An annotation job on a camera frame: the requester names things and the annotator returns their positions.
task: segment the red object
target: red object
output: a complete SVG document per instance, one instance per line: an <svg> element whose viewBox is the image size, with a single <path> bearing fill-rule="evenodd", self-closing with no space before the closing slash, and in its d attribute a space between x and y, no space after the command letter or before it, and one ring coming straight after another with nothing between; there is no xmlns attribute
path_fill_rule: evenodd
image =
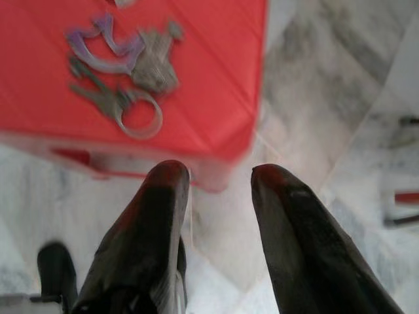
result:
<svg viewBox="0 0 419 314"><path fill-rule="evenodd" d="M97 177L141 175L106 168L98 156L175 158L191 168L198 184L219 190L253 139L265 11L265 0L139 0L125 9L106 0L1 1L0 141ZM163 30L168 20L184 29L185 39L170 57L181 85L157 98L164 122L150 140L129 138L68 88L75 79L64 34L90 29L91 18L104 12L115 18L117 39L139 28ZM88 45L109 55L101 39ZM131 84L124 75L101 78L113 86ZM125 120L138 125L152 113L136 105Z"/></svg>
<svg viewBox="0 0 419 314"><path fill-rule="evenodd" d="M394 194L396 204L419 205L419 191L417 192L396 192Z"/></svg>

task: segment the key ring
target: key ring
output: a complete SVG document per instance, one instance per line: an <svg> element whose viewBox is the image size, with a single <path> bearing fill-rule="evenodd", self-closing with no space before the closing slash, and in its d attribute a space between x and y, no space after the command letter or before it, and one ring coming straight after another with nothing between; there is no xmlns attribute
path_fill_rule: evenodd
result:
<svg viewBox="0 0 419 314"><path fill-rule="evenodd" d="M125 91L125 93L132 104L139 100L144 100L153 105L155 115L146 126L143 126L138 129L129 128L128 126L125 126L124 122L122 121L122 114L124 113L124 110L119 110L118 107L115 107L115 120L121 128L121 130L126 135L135 139L149 139L155 136L160 131L163 125L163 112L160 106L158 105L157 101L150 94L142 92L140 90L128 90Z"/></svg>

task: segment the white marble floor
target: white marble floor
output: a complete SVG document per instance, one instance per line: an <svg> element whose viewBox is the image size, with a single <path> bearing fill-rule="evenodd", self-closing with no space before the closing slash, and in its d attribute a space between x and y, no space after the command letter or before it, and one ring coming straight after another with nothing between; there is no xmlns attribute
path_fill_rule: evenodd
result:
<svg viewBox="0 0 419 314"><path fill-rule="evenodd" d="M251 168L263 163L288 167L319 192L406 313L419 313L419 233L385 230L380 218L397 118L419 110L419 1L355 2L271 1L254 146L224 192L191 192L188 314L278 313L250 195ZM139 185L94 181L1 147L0 292L39 289L36 254L51 239L69 247L81 286Z"/></svg>

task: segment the purple keychain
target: purple keychain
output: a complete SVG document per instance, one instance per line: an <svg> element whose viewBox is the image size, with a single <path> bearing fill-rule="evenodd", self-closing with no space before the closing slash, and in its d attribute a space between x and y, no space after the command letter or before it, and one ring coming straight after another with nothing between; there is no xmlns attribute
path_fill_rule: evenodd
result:
<svg viewBox="0 0 419 314"><path fill-rule="evenodd" d="M113 39L113 17L107 13L103 18L93 21L95 26L91 31L76 29L67 34L67 40L75 55L91 68L104 73L124 73L131 75L138 56L145 48L143 39L139 34L127 41L117 44ZM113 53L125 58L120 62L111 62L99 59L93 55L86 46L85 39L102 35Z"/></svg>

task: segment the red plastic stool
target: red plastic stool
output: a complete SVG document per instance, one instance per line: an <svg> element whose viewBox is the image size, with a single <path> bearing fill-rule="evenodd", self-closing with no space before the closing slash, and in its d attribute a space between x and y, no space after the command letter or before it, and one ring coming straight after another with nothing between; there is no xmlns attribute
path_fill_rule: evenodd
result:
<svg viewBox="0 0 419 314"><path fill-rule="evenodd" d="M95 177L142 176L152 165L134 160L177 159L198 185L220 190L253 139L265 11L265 0L137 0L125 9L106 0L0 1L0 141ZM68 88L75 79L64 34L89 29L104 12L115 18L117 39L163 30L168 20L185 32L171 55L181 85L157 98L164 122L152 139L129 138ZM99 39L89 45L100 56L108 50ZM101 78L131 84L124 75ZM139 125L152 114L139 104L124 120Z"/></svg>

